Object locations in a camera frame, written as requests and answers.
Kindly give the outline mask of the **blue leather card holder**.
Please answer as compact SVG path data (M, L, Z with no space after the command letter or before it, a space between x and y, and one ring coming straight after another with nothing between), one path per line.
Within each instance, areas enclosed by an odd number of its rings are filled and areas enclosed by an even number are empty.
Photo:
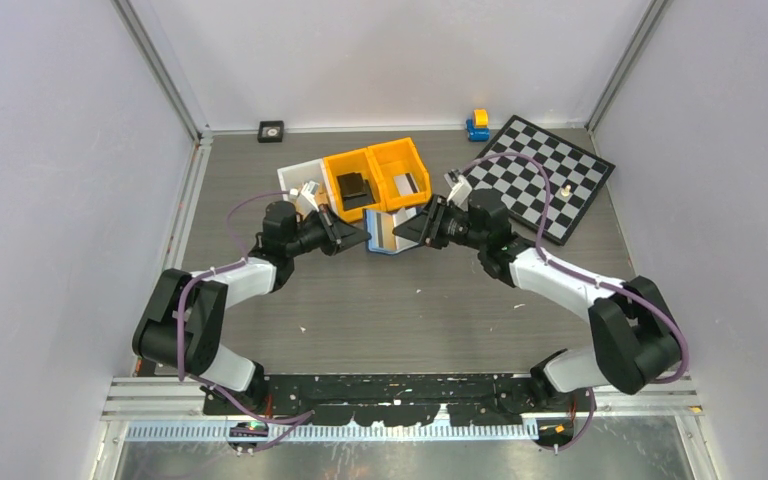
M370 239L366 242L366 250L382 255L397 255L419 246L417 242L394 234L394 229L413 218L420 207L401 208L394 212L374 209L364 211L363 223Z

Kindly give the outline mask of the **gold striped card pocket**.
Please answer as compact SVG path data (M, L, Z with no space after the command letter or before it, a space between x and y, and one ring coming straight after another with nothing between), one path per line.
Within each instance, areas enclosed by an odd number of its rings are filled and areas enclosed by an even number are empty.
M371 239L368 249L373 253L393 255L398 252L398 238L393 234L394 216L389 213L372 214L368 221Z

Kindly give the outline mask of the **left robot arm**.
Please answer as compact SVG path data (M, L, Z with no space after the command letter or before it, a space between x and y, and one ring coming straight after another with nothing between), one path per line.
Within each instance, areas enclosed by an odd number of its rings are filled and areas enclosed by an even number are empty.
M238 262L199 273L163 271L132 337L140 358L173 366L228 391L240 412L258 412L267 398L264 368L223 345L225 312L245 300L280 290L295 259L314 250L334 256L370 240L365 230L327 205L300 215L288 201L265 209L254 248Z

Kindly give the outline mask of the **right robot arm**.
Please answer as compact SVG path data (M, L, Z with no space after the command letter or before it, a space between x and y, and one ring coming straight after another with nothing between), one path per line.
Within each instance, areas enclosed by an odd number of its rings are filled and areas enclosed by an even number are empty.
M491 278L541 295L589 326L590 346L561 350L531 368L531 397L544 410L558 409L575 390L611 385L633 395L671 382L668 370L677 377L686 370L686 341L651 280L602 279L549 255L513 230L493 190L472 192L464 208L434 195L393 232L435 249L472 248Z

